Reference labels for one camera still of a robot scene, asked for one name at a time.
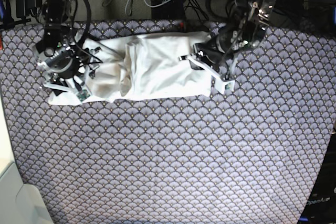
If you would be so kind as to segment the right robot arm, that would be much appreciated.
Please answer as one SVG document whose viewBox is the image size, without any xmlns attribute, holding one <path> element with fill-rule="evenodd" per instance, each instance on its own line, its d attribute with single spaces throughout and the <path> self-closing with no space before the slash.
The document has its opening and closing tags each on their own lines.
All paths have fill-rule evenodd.
<svg viewBox="0 0 336 224">
<path fill-rule="evenodd" d="M 33 47 L 37 64 L 44 70 L 43 86 L 56 96 L 73 95 L 79 103 L 91 97 L 86 81 L 95 76 L 102 63 L 95 55 L 98 48 L 83 47 L 92 16 L 89 1 L 83 2 L 86 25 L 79 31 L 75 28 L 78 0 L 46 0 L 42 6 L 44 34 Z"/>
</svg>

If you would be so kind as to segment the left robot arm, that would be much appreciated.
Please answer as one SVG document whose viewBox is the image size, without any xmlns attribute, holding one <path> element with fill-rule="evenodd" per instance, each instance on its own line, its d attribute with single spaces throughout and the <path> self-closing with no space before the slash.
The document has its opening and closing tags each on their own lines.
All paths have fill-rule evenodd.
<svg viewBox="0 0 336 224">
<path fill-rule="evenodd" d="M 192 69 L 208 72 L 220 93 L 234 90 L 238 53 L 253 50 L 263 41 L 276 0 L 234 0 L 234 3 L 233 14 L 218 35 L 195 44 L 191 54 L 179 57 L 180 61 L 188 60 Z"/>
</svg>

